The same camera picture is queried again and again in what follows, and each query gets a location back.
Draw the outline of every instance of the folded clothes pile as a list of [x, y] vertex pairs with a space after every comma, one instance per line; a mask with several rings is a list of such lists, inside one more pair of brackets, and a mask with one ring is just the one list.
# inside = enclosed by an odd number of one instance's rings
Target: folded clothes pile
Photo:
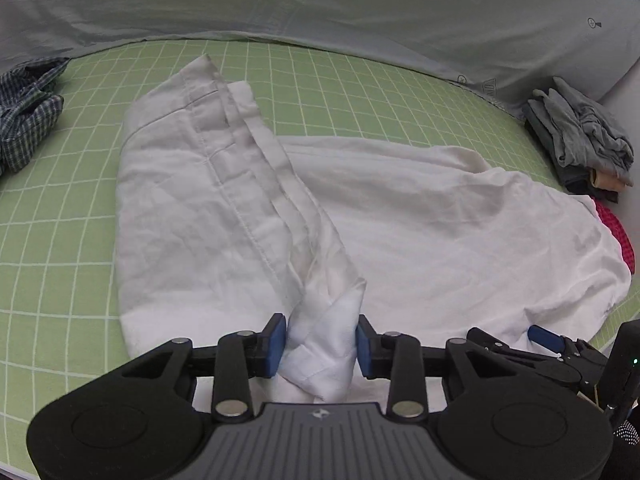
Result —
[[0, 174], [25, 167], [62, 113], [64, 99], [53, 93], [66, 57], [21, 63], [0, 76]]
[[569, 192], [617, 202], [633, 185], [634, 152], [615, 118], [559, 77], [548, 93], [534, 90], [533, 97], [522, 109], [527, 129], [550, 155], [560, 183]]

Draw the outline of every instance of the red cloth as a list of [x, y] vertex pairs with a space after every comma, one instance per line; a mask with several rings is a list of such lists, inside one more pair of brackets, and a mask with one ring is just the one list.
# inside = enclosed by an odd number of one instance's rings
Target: red cloth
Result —
[[622, 227], [620, 220], [615, 216], [611, 209], [605, 206], [602, 202], [594, 200], [596, 203], [596, 210], [602, 223], [606, 225], [611, 234], [613, 234], [616, 240], [620, 243], [622, 248], [622, 259], [625, 261], [632, 274], [636, 272], [636, 257], [634, 255], [634, 248], [631, 246], [629, 238], [626, 236], [625, 229]]

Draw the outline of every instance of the plaid shirt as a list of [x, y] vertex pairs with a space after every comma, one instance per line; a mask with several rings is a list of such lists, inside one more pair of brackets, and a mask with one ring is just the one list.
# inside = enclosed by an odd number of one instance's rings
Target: plaid shirt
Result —
[[24, 168], [55, 126], [64, 99], [53, 89], [68, 63], [66, 57], [35, 59], [0, 76], [0, 174]]

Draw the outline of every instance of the metal screw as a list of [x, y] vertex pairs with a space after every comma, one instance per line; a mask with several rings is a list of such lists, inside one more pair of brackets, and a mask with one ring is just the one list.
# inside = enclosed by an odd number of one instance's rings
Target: metal screw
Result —
[[240, 416], [248, 409], [242, 400], [237, 399], [222, 400], [216, 404], [216, 411], [224, 416]]
[[414, 418], [415, 416], [422, 415], [424, 406], [414, 400], [401, 400], [391, 407], [391, 411], [402, 418]]

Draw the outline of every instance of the green cutting mat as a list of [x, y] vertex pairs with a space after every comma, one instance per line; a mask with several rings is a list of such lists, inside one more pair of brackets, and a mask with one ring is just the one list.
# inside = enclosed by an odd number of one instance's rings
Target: green cutting mat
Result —
[[[246, 79], [278, 135], [453, 144], [557, 187], [523, 126], [439, 79], [356, 57], [275, 44], [154, 41], [76, 59], [65, 110], [28, 167], [0, 178], [0, 462], [30, 474], [24, 437], [42, 406], [127, 359], [113, 275], [114, 190], [124, 111], [209, 54]], [[634, 286], [594, 339], [640, 310]]]

